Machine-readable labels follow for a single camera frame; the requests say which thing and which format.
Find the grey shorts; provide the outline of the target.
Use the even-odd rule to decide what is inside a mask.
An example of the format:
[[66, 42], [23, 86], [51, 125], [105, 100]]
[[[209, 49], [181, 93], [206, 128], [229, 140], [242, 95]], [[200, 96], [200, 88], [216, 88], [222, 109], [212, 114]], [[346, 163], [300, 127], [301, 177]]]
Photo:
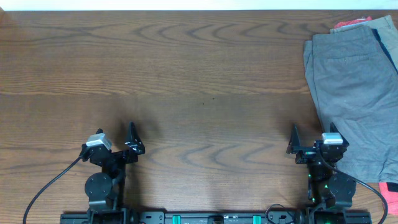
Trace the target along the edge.
[[337, 168], [364, 182], [397, 180], [397, 72], [372, 29], [314, 35], [303, 64], [322, 128], [334, 123], [349, 142]]

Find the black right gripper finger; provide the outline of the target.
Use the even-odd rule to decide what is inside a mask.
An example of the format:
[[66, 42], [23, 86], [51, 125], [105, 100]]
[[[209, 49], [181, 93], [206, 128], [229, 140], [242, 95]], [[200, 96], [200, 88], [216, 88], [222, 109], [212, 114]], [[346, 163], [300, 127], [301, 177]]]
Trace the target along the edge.
[[294, 124], [291, 130], [290, 140], [287, 146], [287, 154], [296, 154], [300, 150], [300, 138], [297, 126]]
[[[330, 132], [331, 133], [340, 133], [338, 128], [336, 127], [336, 125], [334, 123], [330, 124]], [[346, 140], [346, 138], [342, 134], [341, 134], [341, 136], [343, 138], [343, 144], [341, 144], [341, 145], [342, 146], [349, 146], [349, 142]]]

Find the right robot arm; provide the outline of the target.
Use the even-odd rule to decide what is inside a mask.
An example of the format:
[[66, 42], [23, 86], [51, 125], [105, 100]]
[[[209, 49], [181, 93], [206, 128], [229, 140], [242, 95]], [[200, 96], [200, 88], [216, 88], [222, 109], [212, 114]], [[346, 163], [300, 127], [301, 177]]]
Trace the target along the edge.
[[300, 143], [293, 126], [286, 153], [295, 155], [296, 164], [308, 168], [308, 199], [312, 202], [295, 212], [294, 223], [346, 223], [345, 209], [352, 206], [356, 182], [335, 168], [349, 146], [348, 141], [330, 124], [330, 132], [312, 146]]

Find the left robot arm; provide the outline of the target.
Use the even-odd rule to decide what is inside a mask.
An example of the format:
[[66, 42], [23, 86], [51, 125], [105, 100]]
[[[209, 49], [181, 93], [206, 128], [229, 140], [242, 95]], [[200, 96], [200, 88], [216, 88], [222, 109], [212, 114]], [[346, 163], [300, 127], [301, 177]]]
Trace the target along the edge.
[[102, 129], [82, 145], [82, 161], [101, 167], [101, 172], [91, 175], [85, 183], [88, 223], [139, 223], [138, 214], [123, 205], [126, 165], [137, 162], [138, 156], [145, 153], [133, 122], [129, 123], [125, 145], [128, 149], [113, 152]]

